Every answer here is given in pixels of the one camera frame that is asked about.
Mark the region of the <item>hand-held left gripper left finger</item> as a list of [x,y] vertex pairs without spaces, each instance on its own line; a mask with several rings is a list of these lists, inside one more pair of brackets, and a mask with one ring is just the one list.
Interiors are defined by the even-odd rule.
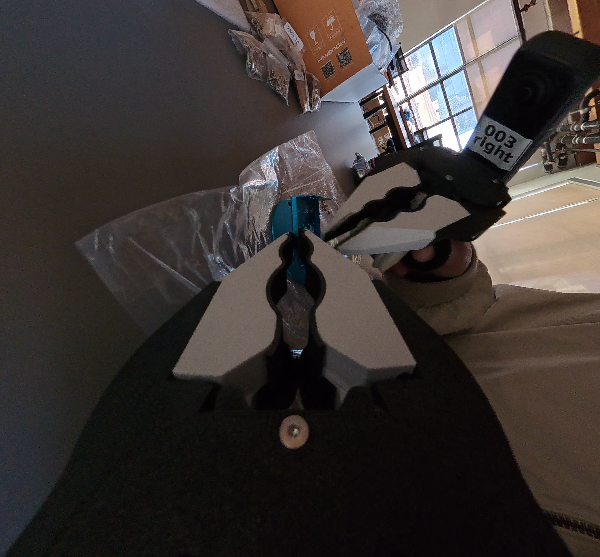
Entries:
[[225,276],[172,373],[241,391],[255,402],[293,402],[295,360],[277,304],[287,292],[295,239],[285,233]]

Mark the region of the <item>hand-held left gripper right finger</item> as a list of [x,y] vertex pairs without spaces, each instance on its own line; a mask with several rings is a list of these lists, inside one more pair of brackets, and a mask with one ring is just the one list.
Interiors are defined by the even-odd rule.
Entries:
[[314,300],[300,356],[304,403],[342,403],[354,387],[412,373],[416,362],[370,276],[311,231],[300,233]]

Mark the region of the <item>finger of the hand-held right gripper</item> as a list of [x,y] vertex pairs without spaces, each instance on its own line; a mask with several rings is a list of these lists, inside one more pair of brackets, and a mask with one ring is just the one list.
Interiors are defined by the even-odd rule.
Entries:
[[348,230],[353,230],[357,225],[357,223],[353,223],[356,218],[358,218],[356,221],[360,222],[365,217],[369,217],[369,215],[360,215],[369,203],[375,201],[374,213],[378,215],[385,206],[382,201],[386,195],[397,188],[415,188],[420,184],[421,180],[417,171],[407,163],[394,165],[364,178],[327,224],[323,237],[336,238]]
[[434,241],[442,228],[468,217],[470,213],[458,202],[434,195],[424,207],[398,213],[388,222],[375,222],[337,247],[346,255],[375,255],[418,250]]

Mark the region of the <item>blue U-shaped metal bracket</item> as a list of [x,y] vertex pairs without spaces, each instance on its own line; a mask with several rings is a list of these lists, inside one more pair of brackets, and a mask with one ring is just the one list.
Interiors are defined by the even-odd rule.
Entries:
[[309,230],[320,237],[320,204],[329,200],[330,198],[314,194],[294,195],[290,199],[291,231],[295,237],[295,247],[288,273],[301,285],[305,284],[306,266],[301,254],[300,231]]

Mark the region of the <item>blue round metal plate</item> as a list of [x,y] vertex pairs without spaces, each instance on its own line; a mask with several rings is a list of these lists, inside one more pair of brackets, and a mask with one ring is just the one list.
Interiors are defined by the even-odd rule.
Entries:
[[291,198],[279,202],[271,214],[271,234],[273,241],[287,233],[296,234],[293,224]]

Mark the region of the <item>grey desk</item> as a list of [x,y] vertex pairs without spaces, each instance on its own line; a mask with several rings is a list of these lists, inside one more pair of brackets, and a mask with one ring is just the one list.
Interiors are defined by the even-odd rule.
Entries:
[[145,339],[76,241],[309,130],[345,192],[372,152],[357,104],[286,106],[229,28],[195,0],[1,0],[1,553]]

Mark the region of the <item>person's right hand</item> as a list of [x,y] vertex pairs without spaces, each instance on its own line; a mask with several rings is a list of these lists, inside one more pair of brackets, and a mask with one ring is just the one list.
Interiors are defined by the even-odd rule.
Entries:
[[388,268],[383,276],[416,283],[444,282],[464,274],[469,269],[473,256],[471,243],[441,241],[408,252]]

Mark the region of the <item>wooden shelf with boxes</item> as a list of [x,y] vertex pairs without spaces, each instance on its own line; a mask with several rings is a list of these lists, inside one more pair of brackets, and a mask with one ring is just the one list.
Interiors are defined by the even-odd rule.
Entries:
[[359,101],[364,120],[369,127],[376,155],[388,152],[388,141],[393,141],[394,149],[402,151],[411,147],[406,137],[406,127],[394,101],[388,84],[373,91]]

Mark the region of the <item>large grid window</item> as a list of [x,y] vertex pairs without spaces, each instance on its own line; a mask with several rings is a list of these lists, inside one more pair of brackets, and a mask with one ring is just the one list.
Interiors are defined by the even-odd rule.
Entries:
[[511,0],[486,0],[411,50],[394,101],[412,139],[462,150],[519,47]]

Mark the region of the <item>large clear plastic bag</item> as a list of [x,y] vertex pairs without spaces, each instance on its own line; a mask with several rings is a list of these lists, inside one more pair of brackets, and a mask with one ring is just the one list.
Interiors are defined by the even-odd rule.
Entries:
[[258,180],[190,193],[107,223],[76,246],[149,336],[271,241],[278,196],[276,181]]

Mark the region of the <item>curved black pipe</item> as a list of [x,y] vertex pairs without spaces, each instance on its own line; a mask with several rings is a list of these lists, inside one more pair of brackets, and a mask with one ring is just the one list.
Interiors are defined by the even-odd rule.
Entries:
[[580,119],[579,119],[578,123],[586,123],[589,121],[590,112],[593,108],[593,102],[598,97],[599,97],[599,88],[595,88],[581,100],[580,108],[579,108]]

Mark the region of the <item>pile of clear screw bags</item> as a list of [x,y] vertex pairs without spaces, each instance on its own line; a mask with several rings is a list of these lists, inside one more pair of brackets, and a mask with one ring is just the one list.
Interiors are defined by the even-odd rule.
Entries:
[[304,48],[292,37],[292,28],[285,18],[269,12],[263,0],[245,0],[244,11],[251,31],[229,30],[239,54],[245,58],[245,70],[251,79],[264,82],[289,103],[290,87],[295,87],[303,113],[321,107],[321,89],[317,77],[309,73],[304,63]]

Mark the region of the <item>bubble wrap pouch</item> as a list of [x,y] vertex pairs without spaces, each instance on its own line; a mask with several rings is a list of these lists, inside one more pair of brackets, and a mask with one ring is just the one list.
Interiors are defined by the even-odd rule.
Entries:
[[360,0],[356,16],[371,59],[383,73],[400,48],[403,19],[398,0]]

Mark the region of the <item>orange cardboard box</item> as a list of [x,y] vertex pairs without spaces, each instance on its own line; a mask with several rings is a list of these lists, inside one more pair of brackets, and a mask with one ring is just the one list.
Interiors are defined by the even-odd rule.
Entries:
[[273,0],[304,44],[307,71],[326,102],[359,102],[384,85],[355,8],[357,0]]

